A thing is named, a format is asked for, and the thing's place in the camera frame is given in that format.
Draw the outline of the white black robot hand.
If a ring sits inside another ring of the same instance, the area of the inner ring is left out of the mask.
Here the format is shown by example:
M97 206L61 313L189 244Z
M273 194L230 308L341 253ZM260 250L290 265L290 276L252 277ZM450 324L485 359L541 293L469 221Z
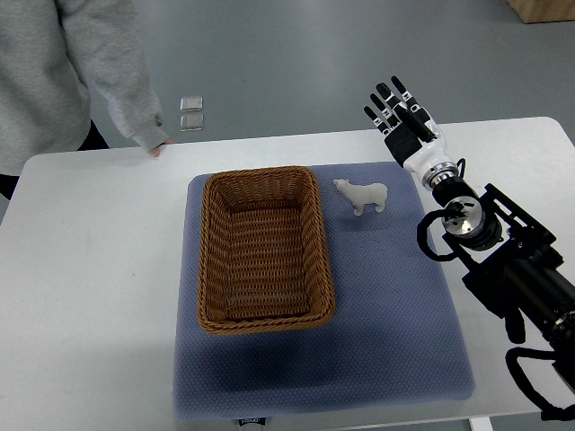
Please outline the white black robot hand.
M447 155L447 141L436 121L397 77L395 87L379 83L364 112L381 133L393 159L417 176L431 190L442 180L459 174L456 162Z

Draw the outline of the person's hand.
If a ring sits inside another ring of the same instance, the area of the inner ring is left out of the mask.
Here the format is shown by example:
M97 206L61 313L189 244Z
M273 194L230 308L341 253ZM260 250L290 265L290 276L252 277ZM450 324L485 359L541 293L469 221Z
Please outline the person's hand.
M162 152L162 149L163 149L166 145L172 145L172 144L174 144L174 143L175 143L175 141L174 141L173 139L168 138L168 139L164 140L164 141L163 141L160 145L158 145L157 147L151 149L151 150L148 152L148 154L149 154L151 157L157 158L157 157L160 156L160 154L161 154L161 152Z

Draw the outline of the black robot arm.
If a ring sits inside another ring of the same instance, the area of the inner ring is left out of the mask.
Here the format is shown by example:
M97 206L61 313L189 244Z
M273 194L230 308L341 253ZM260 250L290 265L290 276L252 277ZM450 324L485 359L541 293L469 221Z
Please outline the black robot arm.
M477 195L464 181L465 161L429 169L423 185L440 208L417 227L421 251L438 262L459 259L466 288L505 323L514 343L505 361L517 387L543 420L571 421L572 406L555 407L528 380L522 358L551 362L574 386L574 285L558 270L555 236L491 184Z

